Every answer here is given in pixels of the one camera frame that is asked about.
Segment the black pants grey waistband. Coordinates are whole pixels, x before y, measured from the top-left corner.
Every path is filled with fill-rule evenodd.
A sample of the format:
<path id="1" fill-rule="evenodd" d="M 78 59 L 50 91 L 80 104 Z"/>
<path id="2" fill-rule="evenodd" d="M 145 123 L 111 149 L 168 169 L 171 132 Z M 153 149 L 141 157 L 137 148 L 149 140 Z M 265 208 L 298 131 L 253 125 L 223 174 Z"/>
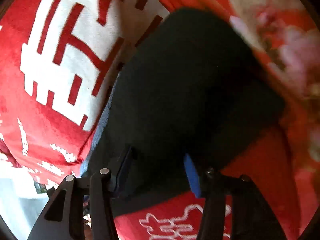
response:
<path id="1" fill-rule="evenodd" d="M 211 12 L 182 8 L 121 69 L 81 166 L 92 175 L 129 150 L 115 216 L 189 190 L 184 158 L 221 169 L 274 124 L 285 107 L 252 50 Z"/>

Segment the red sofa cover white characters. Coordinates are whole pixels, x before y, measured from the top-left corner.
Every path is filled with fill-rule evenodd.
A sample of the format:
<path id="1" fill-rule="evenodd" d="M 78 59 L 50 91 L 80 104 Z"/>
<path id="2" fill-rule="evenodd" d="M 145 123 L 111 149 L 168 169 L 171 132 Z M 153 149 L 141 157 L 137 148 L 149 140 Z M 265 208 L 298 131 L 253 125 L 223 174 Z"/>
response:
<path id="1" fill-rule="evenodd" d="M 211 12 L 252 50 L 284 99 L 279 119 L 226 166 L 252 179 L 286 239 L 305 235 L 317 212 L 317 170 L 296 167 L 288 127 L 294 117 L 260 56 L 233 28 L 233 12 L 210 0 L 1 0 L 1 155 L 55 191 L 81 173 L 116 79 L 138 47 L 173 12 Z M 189 190 L 115 216 L 118 239 L 197 239 L 204 198 Z"/>

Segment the red embroidered cushion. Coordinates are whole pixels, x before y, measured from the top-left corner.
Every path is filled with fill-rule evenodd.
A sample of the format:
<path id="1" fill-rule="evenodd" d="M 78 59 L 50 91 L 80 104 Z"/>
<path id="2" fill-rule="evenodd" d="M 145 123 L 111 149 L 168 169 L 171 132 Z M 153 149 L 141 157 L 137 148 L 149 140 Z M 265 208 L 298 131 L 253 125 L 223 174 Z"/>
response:
<path id="1" fill-rule="evenodd" d="M 232 9 L 233 28 L 260 56 L 294 117 L 296 167 L 319 165 L 319 29 L 301 0 L 210 0 Z"/>

